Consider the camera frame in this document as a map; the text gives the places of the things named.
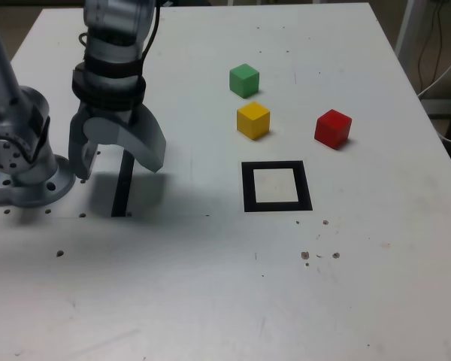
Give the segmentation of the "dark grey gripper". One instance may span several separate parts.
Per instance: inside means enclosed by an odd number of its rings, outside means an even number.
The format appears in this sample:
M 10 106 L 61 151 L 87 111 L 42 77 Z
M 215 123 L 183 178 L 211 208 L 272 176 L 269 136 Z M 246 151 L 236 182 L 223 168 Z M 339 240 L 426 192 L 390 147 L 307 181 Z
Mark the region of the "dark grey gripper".
M 122 147 L 152 172 L 164 163 L 165 136 L 143 104 L 117 111 L 81 102 L 71 119 L 68 141 L 69 163 L 78 178 L 90 178 L 98 144 Z

